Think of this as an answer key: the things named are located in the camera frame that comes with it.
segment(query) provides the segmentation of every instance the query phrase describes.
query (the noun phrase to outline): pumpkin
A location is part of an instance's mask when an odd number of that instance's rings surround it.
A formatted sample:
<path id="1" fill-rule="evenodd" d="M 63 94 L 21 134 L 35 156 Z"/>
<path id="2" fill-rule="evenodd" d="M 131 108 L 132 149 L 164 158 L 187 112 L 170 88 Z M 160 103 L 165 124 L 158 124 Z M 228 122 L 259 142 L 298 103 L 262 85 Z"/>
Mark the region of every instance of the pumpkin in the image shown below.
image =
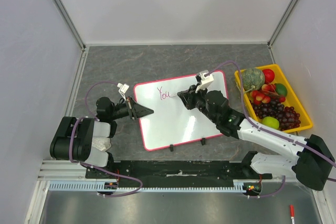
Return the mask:
<path id="1" fill-rule="evenodd" d="M 241 75 L 245 91 L 259 90 L 265 83 L 265 75 L 260 69 L 249 68 Z"/>

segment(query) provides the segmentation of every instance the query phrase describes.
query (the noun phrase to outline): white board with red border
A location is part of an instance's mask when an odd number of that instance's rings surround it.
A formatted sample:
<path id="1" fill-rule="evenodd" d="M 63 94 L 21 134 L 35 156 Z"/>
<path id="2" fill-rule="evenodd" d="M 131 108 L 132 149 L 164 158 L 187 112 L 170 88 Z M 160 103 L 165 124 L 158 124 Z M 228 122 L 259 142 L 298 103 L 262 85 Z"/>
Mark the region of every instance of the white board with red border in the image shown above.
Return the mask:
<path id="1" fill-rule="evenodd" d="M 153 114 L 139 119 L 143 145 L 147 151 L 221 135 L 215 124 L 198 109 L 187 110 L 178 96 L 173 97 L 177 92 L 197 84 L 195 76 L 193 74 L 135 85 L 136 101 L 154 110 Z M 220 90 L 227 98 L 224 72 L 215 71 L 213 76 L 214 82 L 208 91 Z"/>

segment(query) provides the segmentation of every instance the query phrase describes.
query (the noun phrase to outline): glossy gray surface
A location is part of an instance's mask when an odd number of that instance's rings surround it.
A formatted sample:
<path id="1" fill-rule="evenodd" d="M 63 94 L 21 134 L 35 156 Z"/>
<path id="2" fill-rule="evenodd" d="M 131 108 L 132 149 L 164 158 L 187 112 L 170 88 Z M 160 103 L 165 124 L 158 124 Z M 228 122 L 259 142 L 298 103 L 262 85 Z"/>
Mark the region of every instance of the glossy gray surface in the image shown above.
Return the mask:
<path id="1" fill-rule="evenodd" d="M 270 192 L 279 185 L 264 183 Z M 138 193 L 102 198 L 94 192 L 48 192 L 40 224 L 284 224 L 322 223 L 311 190 L 286 184 L 282 192 L 264 199 L 232 193 Z"/>
<path id="2" fill-rule="evenodd" d="M 267 45 L 173 45 L 90 47 L 82 75 L 74 116 L 88 115 L 84 97 L 94 83 L 102 80 L 127 83 L 133 95 L 137 83 L 211 70 L 225 60 L 235 60 L 241 68 L 272 64 Z M 241 111 L 240 95 L 234 82 L 234 66 L 222 68 L 226 75 L 230 106 Z M 98 98 L 107 96 L 118 102 L 116 86 L 101 84 L 92 89 L 88 103 L 94 111 Z M 118 128 L 109 150 L 115 159 L 132 160 L 232 160 L 241 161 L 248 151 L 269 153 L 265 148 L 233 137 L 217 137 L 176 146 L 173 152 L 144 149 L 138 121 L 117 120 Z"/>

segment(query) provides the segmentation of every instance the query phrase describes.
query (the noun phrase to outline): red handwriting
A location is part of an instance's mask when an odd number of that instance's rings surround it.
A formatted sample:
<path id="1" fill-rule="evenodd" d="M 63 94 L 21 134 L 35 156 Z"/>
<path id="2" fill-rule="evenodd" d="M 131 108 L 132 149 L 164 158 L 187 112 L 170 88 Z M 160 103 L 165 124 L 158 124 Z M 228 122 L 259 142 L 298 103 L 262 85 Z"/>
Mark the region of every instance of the red handwriting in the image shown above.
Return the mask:
<path id="1" fill-rule="evenodd" d="M 161 90 L 162 90 L 162 87 L 160 87 L 160 89 L 157 88 L 157 90 L 158 90 L 159 93 L 160 93 L 160 99 L 161 99 L 161 100 L 164 100 L 164 99 L 166 99 L 167 97 L 170 98 L 170 96 L 169 96 L 169 92 L 168 92 L 168 91 L 162 93 L 162 91 L 161 91 Z"/>

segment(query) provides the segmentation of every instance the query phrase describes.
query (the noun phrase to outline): red marker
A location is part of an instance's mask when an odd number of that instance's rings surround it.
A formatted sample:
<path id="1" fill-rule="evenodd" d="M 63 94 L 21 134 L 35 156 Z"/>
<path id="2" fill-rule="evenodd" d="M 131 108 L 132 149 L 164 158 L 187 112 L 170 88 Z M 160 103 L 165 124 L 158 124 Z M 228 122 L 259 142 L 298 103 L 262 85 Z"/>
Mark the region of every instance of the red marker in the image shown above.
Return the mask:
<path id="1" fill-rule="evenodd" d="M 290 209 L 290 220 L 292 224 L 295 224 L 294 221 L 294 206 L 293 205 L 289 205 L 289 209 Z"/>

